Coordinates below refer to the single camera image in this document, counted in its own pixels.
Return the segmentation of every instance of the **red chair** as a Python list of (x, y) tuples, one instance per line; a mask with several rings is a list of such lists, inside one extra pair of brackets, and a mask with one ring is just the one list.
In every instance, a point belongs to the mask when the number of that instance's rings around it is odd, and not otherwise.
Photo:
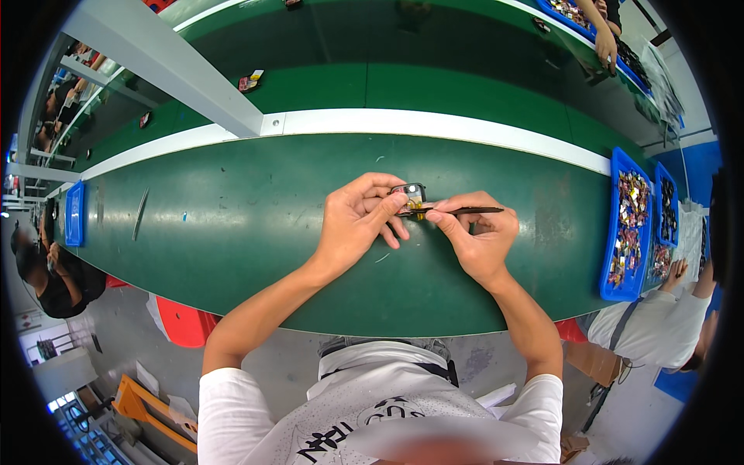
[(106, 275), (106, 288), (109, 287), (132, 287), (131, 284), (123, 282), (121, 279), (114, 278), (111, 275)]
[(556, 321), (556, 328), (558, 328), (558, 335), (564, 341), (571, 342), (589, 342), (589, 340), (581, 332), (579, 325), (576, 323), (575, 318), (568, 320)]
[(158, 311), (171, 342), (181, 347), (204, 347), (220, 317), (157, 297)]
[(165, 10), (171, 3), (176, 0), (142, 0), (142, 3), (150, 7), (150, 9), (156, 13), (160, 13)]

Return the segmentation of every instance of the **white shirt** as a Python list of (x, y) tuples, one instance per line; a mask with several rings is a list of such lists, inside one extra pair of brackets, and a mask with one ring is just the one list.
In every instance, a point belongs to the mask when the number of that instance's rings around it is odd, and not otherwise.
[[(628, 318), (614, 352), (631, 359), (634, 365), (680, 368), (687, 363), (711, 303), (710, 297), (691, 294), (695, 284), (689, 283), (679, 300), (669, 292), (649, 292)], [(589, 341), (609, 348), (612, 333), (629, 305), (630, 302), (620, 302), (600, 310), (589, 327)]]
[[(344, 439), (381, 417), (418, 413), (493, 418), (473, 398), (415, 362), (446, 369), (440, 356), (395, 341), (367, 342), (331, 353), (321, 359), (318, 378), (338, 368), (342, 371), (319, 380), (308, 390), (307, 403), (276, 424), (251, 375), (236, 368), (207, 373), (199, 382), (199, 463), (373, 464), (376, 458), (347, 448)], [(562, 398), (563, 384), (554, 375), (538, 375), (525, 384), (501, 421), (530, 429), (539, 443), (513, 460), (560, 462)]]

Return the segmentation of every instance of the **blue plastic bin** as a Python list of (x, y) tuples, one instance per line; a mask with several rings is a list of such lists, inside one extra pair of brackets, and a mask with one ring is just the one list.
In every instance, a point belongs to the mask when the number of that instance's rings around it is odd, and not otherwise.
[(651, 243), (651, 236), (653, 235), (652, 221), (653, 221), (653, 207), (647, 205), (649, 217), (643, 226), (638, 228), (639, 235), (641, 238), (641, 259), (639, 260), (638, 266), (635, 268), (635, 272), (626, 272), (625, 281), (620, 283), (616, 288), (613, 283), (608, 283), (609, 279), (609, 268), (612, 264), (612, 257), (615, 254), (615, 238), (618, 236), (618, 230), (620, 228), (620, 220), (618, 214), (620, 212), (620, 206), (618, 199), (620, 198), (620, 190), (618, 189), (619, 172), (622, 170), (628, 172), (634, 170), (646, 179), (646, 182), (651, 185), (649, 177), (641, 167), (638, 166), (620, 147), (615, 147), (612, 150), (612, 160), (610, 161), (610, 176), (612, 177), (612, 189), (609, 199), (609, 233), (607, 235), (607, 248), (605, 250), (605, 260), (602, 266), (602, 272), (600, 273), (600, 295), (606, 301), (626, 301), (632, 302), (638, 298), (641, 294), (641, 288), (644, 285), (644, 279), (646, 277), (646, 266), (648, 263), (649, 246)]
[[(551, 18), (556, 19), (557, 21), (563, 23), (564, 25), (569, 26), (574, 31), (578, 32), (579, 34), (581, 34), (585, 38), (589, 39), (591, 41), (591, 43), (594, 43), (595, 42), (595, 40), (596, 40), (595, 37), (597, 36), (597, 29), (594, 27), (594, 25), (590, 26), (589, 31), (588, 31), (588, 30), (582, 28), (581, 26), (579, 26), (578, 24), (576, 24), (575, 22), (571, 21), (570, 19), (566, 18), (562, 14), (560, 14), (557, 11), (553, 10), (553, 6), (549, 2), (549, 0), (536, 0), (536, 1), (537, 1), (537, 4), (542, 9), (543, 13), (549, 15)], [(638, 84), (638, 87), (641, 88), (641, 91), (643, 91), (646, 95), (653, 96), (653, 92), (651, 92), (651, 89), (649, 89), (648, 87), (646, 87), (646, 84), (644, 84), (643, 81), (641, 81), (640, 79), (638, 79), (638, 76), (636, 76), (635, 73), (633, 71), (631, 71), (630, 68), (628, 68), (628, 65), (626, 65), (623, 62), (623, 60), (620, 59), (620, 57), (618, 57), (618, 60), (615, 63), (615, 65), (618, 68), (620, 68), (621, 70), (623, 70), (623, 72), (628, 75), (628, 77), (630, 78), (631, 81), (633, 81), (634, 83)]]
[[(658, 163), (655, 170), (656, 183), (654, 184), (654, 195), (656, 195), (656, 211), (654, 212), (658, 218), (656, 225), (656, 237), (660, 244), (664, 244), (670, 247), (676, 247), (679, 245), (679, 197), (677, 196), (677, 183), (674, 182), (672, 175), (669, 174), (664, 165)], [(661, 238), (661, 180), (663, 178), (669, 179), (674, 186), (674, 195), (672, 195), (672, 209), (674, 210), (674, 219), (677, 222), (677, 231), (674, 234), (673, 241), (664, 240)]]
[(76, 182), (67, 191), (65, 199), (65, 244), (80, 247), (83, 244), (83, 215), (85, 214), (86, 187), (82, 181)]
[(582, 28), (581, 26), (579, 26), (578, 24), (576, 24), (575, 22), (571, 21), (570, 19), (566, 18), (561, 13), (558, 13), (557, 11), (553, 10), (553, 5), (551, 5), (549, 0), (536, 0), (536, 1), (537, 1), (537, 4), (542, 9), (543, 13), (569, 26), (574, 31), (578, 32), (582, 36), (591, 40), (591, 43), (594, 43), (594, 37), (597, 35), (597, 29), (594, 28), (594, 25), (589, 25), (589, 31), (588, 31)]

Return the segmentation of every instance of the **hand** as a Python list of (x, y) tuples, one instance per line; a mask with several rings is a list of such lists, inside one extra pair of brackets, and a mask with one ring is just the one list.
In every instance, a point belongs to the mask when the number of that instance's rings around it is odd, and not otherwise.
[(684, 274), (687, 273), (687, 258), (677, 260), (669, 265), (669, 275), (667, 280), (658, 290), (663, 292), (672, 292), (684, 279)]
[(54, 271), (59, 272), (59, 270), (62, 269), (62, 264), (60, 264), (60, 245), (57, 243), (53, 243), (51, 247), (49, 248), (49, 253), (47, 254), (47, 261), (51, 261), (52, 266), (54, 267)]
[(395, 216), (408, 196), (388, 195), (391, 187), (402, 184), (405, 181), (391, 174), (366, 173), (326, 197), (321, 239), (310, 262), (318, 266), (328, 282), (359, 261), (378, 235), (390, 247), (399, 248), (387, 223), (401, 239), (410, 237)]
[(597, 37), (594, 40), (594, 49), (600, 59), (600, 63), (609, 73), (615, 75), (615, 63), (618, 61), (618, 44), (615, 42), (615, 36), (612, 35), (607, 24), (601, 24), (597, 27)]
[[(504, 211), (458, 217), (445, 213), (462, 207), (500, 207)], [(487, 291), (497, 292), (501, 280), (508, 277), (504, 259), (519, 232), (516, 212), (480, 191), (435, 203), (426, 219), (436, 223), (452, 242), (463, 270)], [(476, 223), (475, 235), (470, 235), (470, 223)]]
[(604, 0), (597, 0), (594, 3), (594, 6), (597, 7), (597, 9), (600, 12), (600, 15), (602, 15), (602, 19), (607, 21), (607, 3), (605, 3)]

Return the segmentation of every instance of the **black tweezers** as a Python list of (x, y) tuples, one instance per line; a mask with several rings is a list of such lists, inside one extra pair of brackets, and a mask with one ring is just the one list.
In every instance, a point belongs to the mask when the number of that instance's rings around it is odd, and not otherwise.
[[(407, 212), (405, 212), (404, 214), (401, 214), (401, 215), (408, 216), (408, 215), (415, 215), (415, 214), (424, 214), (424, 213), (426, 213), (429, 210), (434, 210), (434, 208), (432, 208), (432, 207), (412, 208), (410, 211), (407, 211)], [(458, 208), (457, 210), (448, 211), (447, 213), (449, 213), (451, 215), (461, 215), (461, 214), (466, 214), (466, 213), (473, 213), (473, 214), (477, 214), (477, 213), (498, 213), (500, 211), (504, 211), (504, 209), (503, 208), (498, 208), (498, 207), (462, 207), (462, 208)]]

